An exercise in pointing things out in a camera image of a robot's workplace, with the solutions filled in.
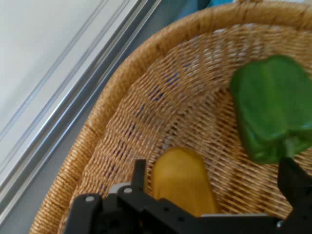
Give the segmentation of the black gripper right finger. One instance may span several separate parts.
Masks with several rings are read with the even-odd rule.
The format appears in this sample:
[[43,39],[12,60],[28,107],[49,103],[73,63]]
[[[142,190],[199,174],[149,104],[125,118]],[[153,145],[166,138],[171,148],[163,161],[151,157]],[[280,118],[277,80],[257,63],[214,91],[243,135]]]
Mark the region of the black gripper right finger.
[[277,186],[292,206],[292,211],[278,228],[278,234],[310,234],[312,232],[312,177],[293,159],[278,165]]

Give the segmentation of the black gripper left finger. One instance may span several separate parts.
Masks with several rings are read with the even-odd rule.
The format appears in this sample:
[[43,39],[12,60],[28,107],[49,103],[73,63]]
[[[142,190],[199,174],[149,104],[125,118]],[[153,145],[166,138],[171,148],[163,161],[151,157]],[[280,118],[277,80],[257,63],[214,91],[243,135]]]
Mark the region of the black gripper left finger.
[[146,160],[135,162],[130,184],[102,198],[84,194],[75,198],[65,226],[66,234],[200,234],[198,218],[167,199],[156,200],[143,190]]

